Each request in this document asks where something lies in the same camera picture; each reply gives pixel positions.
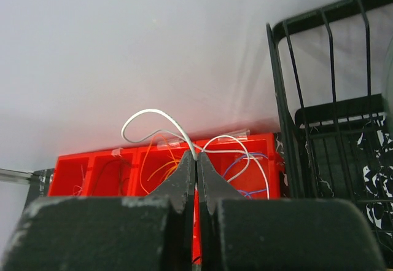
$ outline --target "white cable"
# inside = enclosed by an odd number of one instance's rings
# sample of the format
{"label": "white cable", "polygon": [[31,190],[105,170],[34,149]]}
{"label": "white cable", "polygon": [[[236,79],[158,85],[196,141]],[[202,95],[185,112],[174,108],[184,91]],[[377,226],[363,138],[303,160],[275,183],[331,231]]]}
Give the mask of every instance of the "white cable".
{"label": "white cable", "polygon": [[[181,132],[182,136],[180,136],[180,135],[178,135],[178,134],[176,134],[176,133],[173,133],[173,132],[171,132],[171,131],[168,131],[168,130],[159,129],[159,130],[155,130],[154,132],[148,134],[147,136],[145,136],[145,137],[143,137],[142,139],[137,140],[137,141],[132,141],[132,140],[128,139],[128,138],[125,136],[125,131],[126,131],[128,125],[129,125],[135,118],[137,118],[138,116],[140,116],[141,114],[148,113],[148,112],[157,113],[157,114],[160,114],[160,115],[162,115],[163,117],[167,118],[167,119],[168,119],[168,120],[169,120],[169,121],[179,130],[179,132]],[[247,168],[248,168],[248,166],[249,166],[249,164],[250,164],[250,158],[251,158],[252,160],[254,160],[254,161],[257,163],[257,165],[258,165],[260,171],[262,172],[263,178],[264,178],[265,183],[266,183],[266,188],[267,188],[267,198],[268,198],[268,199],[270,198],[270,189],[269,189],[269,184],[268,184],[268,180],[267,180],[265,171],[263,170],[263,168],[262,168],[262,166],[260,165],[259,161],[258,161],[252,154],[248,153],[248,150],[246,149],[246,147],[244,146],[244,144],[243,144],[239,139],[236,139],[236,138],[233,137],[233,136],[230,136],[230,135],[220,135],[220,136],[214,137],[213,139],[210,139],[210,140],[204,145],[204,147],[202,148],[201,146],[192,143],[190,137],[186,134],[186,132],[182,129],[182,127],[181,127],[181,126],[180,126],[171,116],[169,116],[167,113],[165,113],[165,112],[163,112],[163,111],[161,111],[161,110],[159,110],[159,109],[144,109],[144,110],[141,110],[141,111],[137,112],[137,113],[134,114],[133,116],[131,116],[131,117],[124,123],[124,125],[123,125],[123,127],[122,127],[122,138],[123,138],[125,141],[130,142],[130,143],[140,143],[140,142],[142,142],[142,141],[144,141],[144,140],[150,138],[151,136],[153,136],[154,134],[156,134],[156,133],[158,133],[158,132],[168,133],[168,134],[170,134],[170,135],[173,135],[173,136],[175,136],[175,137],[177,137],[177,138],[179,138],[179,139],[185,141],[185,142],[189,145],[189,148],[190,148],[190,150],[191,150],[192,156],[193,156],[193,158],[194,158],[195,161],[197,161],[197,155],[196,155],[196,152],[195,152],[195,148],[197,148],[197,149],[199,149],[199,150],[201,150],[201,151],[207,152],[207,153],[242,153],[242,154],[245,154],[245,155],[247,156],[247,164],[246,164],[246,166],[245,166],[239,173],[237,173],[236,175],[234,175],[233,177],[231,177],[231,178],[228,180],[228,183],[231,182],[231,181],[233,181],[234,179],[236,179],[238,176],[240,176],[243,172],[245,172],[245,171],[247,170]],[[219,139],[219,138],[231,138],[231,139],[235,140],[236,142],[238,142],[238,143],[240,144],[240,146],[241,146],[244,150],[241,151],[241,150],[207,150],[207,149],[206,149],[206,147],[207,147],[210,143],[212,143],[214,140]]]}
{"label": "white cable", "polygon": [[193,146],[193,143],[191,142],[190,137],[186,134],[186,132],[182,129],[182,127],[181,127],[181,126],[180,126],[171,116],[167,115],[165,112],[163,112],[163,111],[161,111],[161,110],[159,110],[159,109],[150,109],[150,108],[149,108],[149,109],[144,109],[144,110],[141,110],[141,111],[137,112],[137,113],[134,114],[133,116],[131,116],[131,117],[124,123],[124,125],[123,125],[123,127],[122,127],[122,137],[123,137],[123,139],[126,140],[126,141],[128,141],[128,142],[130,142],[130,143],[140,143],[140,142],[146,140],[148,137],[154,135],[156,132],[159,132],[159,131],[160,131],[160,130],[157,130],[157,131],[155,131],[155,132],[149,134],[148,136],[144,137],[143,139],[140,139],[140,140],[137,140],[137,141],[132,141],[132,140],[128,139],[128,138],[125,136],[125,130],[127,129],[127,126],[128,126],[135,118],[137,118],[137,117],[140,116],[141,114],[145,114],[145,113],[149,113],[149,112],[157,113],[157,114],[159,114],[159,115],[165,117],[166,119],[168,119],[168,120],[169,120],[169,121],[179,130],[179,132],[181,132],[181,134],[182,134],[183,137],[184,137],[184,141],[187,142],[187,144],[190,146],[190,150],[191,150],[191,153],[192,153],[192,157],[194,158],[195,161],[197,161],[198,156],[197,156],[197,154],[196,154],[196,152],[195,152],[195,148],[194,148],[194,146]]}

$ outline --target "black dish rack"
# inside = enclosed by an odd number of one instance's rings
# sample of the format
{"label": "black dish rack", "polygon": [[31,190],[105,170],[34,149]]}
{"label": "black dish rack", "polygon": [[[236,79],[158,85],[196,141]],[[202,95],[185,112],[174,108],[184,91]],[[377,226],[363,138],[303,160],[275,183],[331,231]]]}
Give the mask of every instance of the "black dish rack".
{"label": "black dish rack", "polygon": [[[393,0],[342,0],[288,18],[273,30],[267,25],[291,197],[351,200],[369,221],[388,266],[393,266],[393,141],[384,124],[382,97],[372,94],[372,47],[367,12],[392,3]],[[365,40],[366,69],[359,75],[367,80],[367,92],[360,98],[338,101],[336,81],[340,73],[335,71],[331,23],[355,15],[361,16],[365,28],[365,36],[359,38]],[[320,26],[329,37],[332,99],[327,104],[306,107],[291,36]],[[278,50],[284,38],[300,101],[294,119],[288,107]]]}

